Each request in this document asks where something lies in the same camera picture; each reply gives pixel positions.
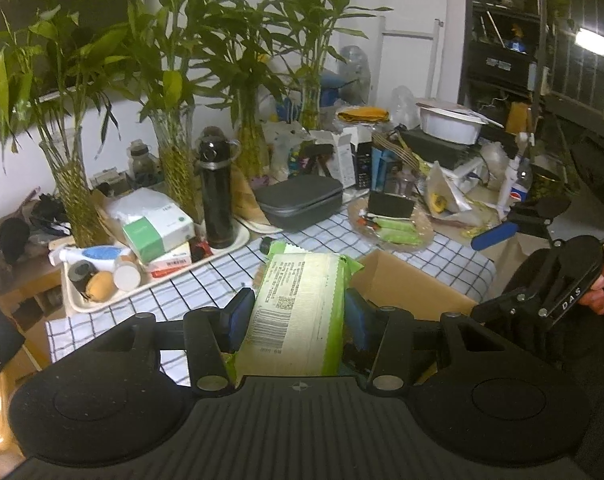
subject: open cardboard box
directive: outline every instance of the open cardboard box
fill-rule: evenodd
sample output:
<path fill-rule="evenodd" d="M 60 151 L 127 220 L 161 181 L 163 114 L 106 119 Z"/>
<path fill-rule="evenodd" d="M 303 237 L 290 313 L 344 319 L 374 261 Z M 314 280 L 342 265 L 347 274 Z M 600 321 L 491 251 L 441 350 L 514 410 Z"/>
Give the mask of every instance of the open cardboard box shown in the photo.
<path fill-rule="evenodd" d="M 395 306 L 410 311 L 415 319 L 439 321 L 444 312 L 470 314 L 471 298 L 436 280 L 411 264 L 385 251 L 376 250 L 359 259 L 351 286 L 377 306 Z"/>

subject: glass vase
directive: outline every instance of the glass vase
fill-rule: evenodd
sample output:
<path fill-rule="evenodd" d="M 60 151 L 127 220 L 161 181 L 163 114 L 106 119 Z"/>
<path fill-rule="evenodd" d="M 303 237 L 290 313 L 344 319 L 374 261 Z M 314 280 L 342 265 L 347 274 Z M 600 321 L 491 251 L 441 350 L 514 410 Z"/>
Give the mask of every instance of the glass vase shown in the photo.
<path fill-rule="evenodd" d="M 302 86 L 302 110 L 300 124 L 307 131 L 320 129 L 320 86 L 319 77 L 308 77 Z"/>
<path fill-rule="evenodd" d="M 269 149 L 264 139 L 264 130 L 257 119 L 257 91 L 240 93 L 240 124 L 237 129 L 237 140 L 242 151 L 237 158 L 237 167 L 242 171 L 252 189 L 266 186 L 269 183 Z"/>
<path fill-rule="evenodd" d="M 81 128 L 43 135 L 40 147 L 58 186 L 71 232 L 80 248 L 109 243 L 86 181 Z"/>
<path fill-rule="evenodd" d="M 194 222 L 201 223 L 193 174 L 193 109 L 184 105 L 173 110 L 154 110 L 150 118 L 157 137 L 166 194 Z"/>

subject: metal screw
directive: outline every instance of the metal screw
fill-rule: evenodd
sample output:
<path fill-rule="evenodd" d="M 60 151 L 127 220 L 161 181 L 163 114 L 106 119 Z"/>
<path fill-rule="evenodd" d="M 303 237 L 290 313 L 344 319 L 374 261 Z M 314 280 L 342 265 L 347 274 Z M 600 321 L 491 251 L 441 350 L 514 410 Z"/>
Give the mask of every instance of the metal screw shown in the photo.
<path fill-rule="evenodd" d="M 395 375 L 380 375 L 373 379 L 373 386 L 384 392 L 394 392 L 404 385 L 404 381 Z"/>
<path fill-rule="evenodd" d="M 197 387 L 205 392 L 218 392 L 227 385 L 226 378 L 219 375 L 205 375 L 197 380 Z"/>

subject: crosshair logo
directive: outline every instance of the crosshair logo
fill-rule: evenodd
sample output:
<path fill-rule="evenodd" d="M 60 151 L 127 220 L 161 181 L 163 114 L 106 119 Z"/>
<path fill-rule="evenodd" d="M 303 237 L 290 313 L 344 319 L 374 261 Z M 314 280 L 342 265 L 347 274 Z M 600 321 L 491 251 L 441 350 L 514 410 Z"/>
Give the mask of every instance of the crosshair logo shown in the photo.
<path fill-rule="evenodd" d="M 297 392 L 303 392 L 304 390 L 310 388 L 310 386 L 302 381 L 297 381 L 293 386 L 291 386 Z"/>

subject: green and white box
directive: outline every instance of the green and white box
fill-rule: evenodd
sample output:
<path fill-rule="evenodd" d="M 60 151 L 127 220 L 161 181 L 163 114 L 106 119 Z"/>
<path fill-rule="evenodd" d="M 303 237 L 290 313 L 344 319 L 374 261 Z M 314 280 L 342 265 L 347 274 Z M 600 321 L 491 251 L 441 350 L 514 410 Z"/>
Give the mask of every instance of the green and white box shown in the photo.
<path fill-rule="evenodd" d="M 144 265 L 195 237 L 191 217 L 175 204 L 150 211 L 123 229 L 129 247 Z"/>

